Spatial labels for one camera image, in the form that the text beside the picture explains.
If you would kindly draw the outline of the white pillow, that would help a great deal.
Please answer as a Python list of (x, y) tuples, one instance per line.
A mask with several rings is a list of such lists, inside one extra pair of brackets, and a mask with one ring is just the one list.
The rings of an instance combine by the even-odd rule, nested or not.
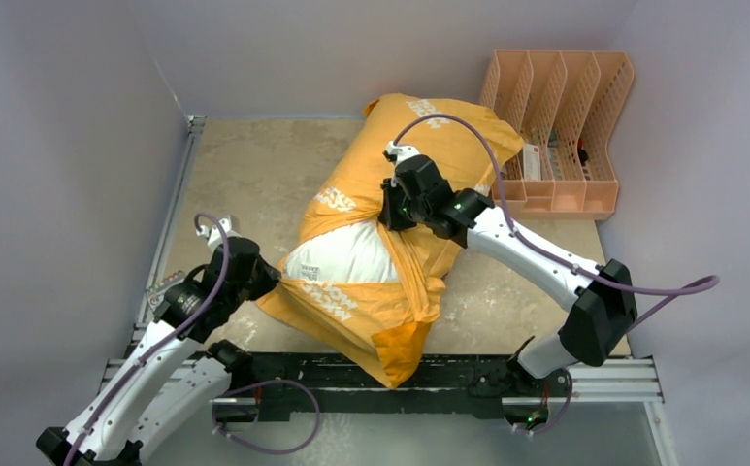
[(398, 271), (378, 223), (369, 219), (304, 241), (284, 260), (287, 278), (322, 283), (397, 283)]

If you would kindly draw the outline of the orange cartoon pillowcase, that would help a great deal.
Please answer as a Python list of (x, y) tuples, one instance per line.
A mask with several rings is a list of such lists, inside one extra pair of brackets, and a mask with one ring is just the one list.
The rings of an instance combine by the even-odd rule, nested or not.
[(521, 151), (523, 138), (492, 110), (473, 103), (385, 94), (364, 111), (365, 124), (310, 200), (298, 234), (304, 241), (352, 223), (375, 220), (398, 271), (397, 283), (322, 283), (287, 278), (262, 297), (259, 308), (338, 350), (388, 388), (417, 369), (425, 340), (440, 316), (444, 276), (459, 247), (427, 227), (404, 232), (378, 220), (381, 183), (393, 166), (383, 155), (390, 141), (418, 148), (437, 164), (454, 190), (487, 194), (493, 163)]

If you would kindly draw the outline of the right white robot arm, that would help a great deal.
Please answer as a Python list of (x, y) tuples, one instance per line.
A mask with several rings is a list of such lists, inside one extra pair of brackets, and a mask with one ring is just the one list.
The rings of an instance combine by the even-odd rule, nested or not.
[(425, 226), (438, 238), (482, 253), (536, 285), (568, 316), (550, 336), (525, 345), (507, 372), (510, 387), (530, 395), (546, 376), (574, 363), (600, 367), (636, 322), (629, 269), (574, 255), (526, 227), (509, 224), (485, 195), (455, 191), (426, 155), (386, 153), (394, 166), (384, 180), (379, 221), (392, 231)]

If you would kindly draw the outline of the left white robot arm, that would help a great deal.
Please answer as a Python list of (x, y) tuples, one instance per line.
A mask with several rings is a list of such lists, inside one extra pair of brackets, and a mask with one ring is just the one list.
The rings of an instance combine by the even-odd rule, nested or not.
[(245, 352), (216, 343), (180, 382), (173, 374), (247, 301), (277, 285), (259, 246), (240, 236), (212, 242), (209, 262), (154, 289), (157, 308), (143, 337), (97, 397), (64, 427), (48, 427), (37, 450), (53, 465), (141, 465), (214, 396), (249, 391)]

